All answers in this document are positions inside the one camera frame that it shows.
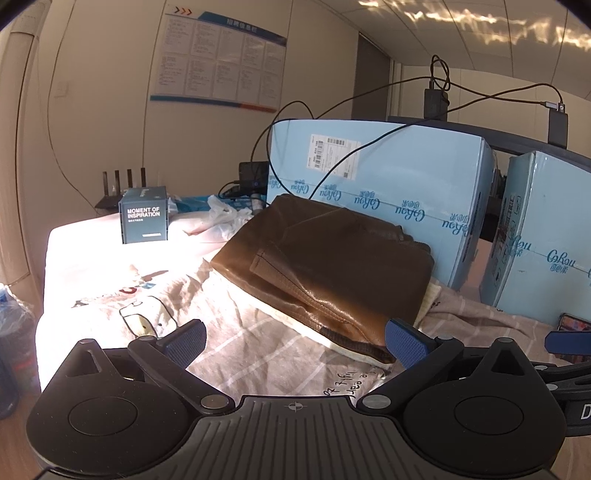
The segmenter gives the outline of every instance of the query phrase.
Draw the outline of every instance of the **poster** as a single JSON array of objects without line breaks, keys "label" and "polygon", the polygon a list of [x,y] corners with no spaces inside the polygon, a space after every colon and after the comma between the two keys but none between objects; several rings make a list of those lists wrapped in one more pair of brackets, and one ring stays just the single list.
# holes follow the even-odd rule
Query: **poster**
[{"label": "poster", "polygon": [[287,39],[234,18],[169,5],[151,100],[275,112]]}]

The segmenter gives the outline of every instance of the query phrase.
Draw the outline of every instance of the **brown leather jacket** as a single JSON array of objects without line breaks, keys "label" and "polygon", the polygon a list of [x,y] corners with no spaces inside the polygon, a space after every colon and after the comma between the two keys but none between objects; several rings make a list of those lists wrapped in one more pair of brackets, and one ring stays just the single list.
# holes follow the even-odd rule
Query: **brown leather jacket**
[{"label": "brown leather jacket", "polygon": [[281,195],[220,250],[213,267],[241,289],[351,351],[382,363],[390,318],[412,324],[433,269],[402,227]]}]

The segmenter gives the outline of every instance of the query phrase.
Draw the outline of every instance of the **charger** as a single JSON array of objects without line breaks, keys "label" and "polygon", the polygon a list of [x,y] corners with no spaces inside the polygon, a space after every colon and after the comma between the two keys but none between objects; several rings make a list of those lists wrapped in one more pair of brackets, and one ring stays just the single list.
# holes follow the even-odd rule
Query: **charger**
[{"label": "charger", "polygon": [[569,140],[569,116],[563,103],[546,102],[548,108],[548,143],[566,149]]},{"label": "charger", "polygon": [[445,90],[435,89],[432,86],[425,88],[423,118],[436,118],[437,120],[446,122],[448,107],[449,98]]}]

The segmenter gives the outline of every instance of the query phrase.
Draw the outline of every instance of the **metal screw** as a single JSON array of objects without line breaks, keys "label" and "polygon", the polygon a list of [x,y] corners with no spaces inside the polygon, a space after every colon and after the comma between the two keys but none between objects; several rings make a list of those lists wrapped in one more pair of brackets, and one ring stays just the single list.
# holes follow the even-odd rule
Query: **metal screw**
[{"label": "metal screw", "polygon": [[373,410],[380,410],[382,408],[389,407],[391,401],[385,395],[368,395],[363,399],[363,404],[367,408],[371,408]]},{"label": "metal screw", "polygon": [[224,395],[208,395],[201,399],[201,406],[210,410],[219,410],[220,408],[227,407],[229,403],[230,401]]}]

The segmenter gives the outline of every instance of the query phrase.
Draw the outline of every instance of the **door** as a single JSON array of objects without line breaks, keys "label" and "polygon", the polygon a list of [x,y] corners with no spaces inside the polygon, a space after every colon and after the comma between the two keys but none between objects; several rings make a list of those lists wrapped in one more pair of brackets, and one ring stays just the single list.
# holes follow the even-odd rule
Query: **door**
[{"label": "door", "polygon": [[[390,82],[392,60],[363,35],[359,35],[354,95],[368,92]],[[390,88],[353,100],[352,120],[386,121]]]}]

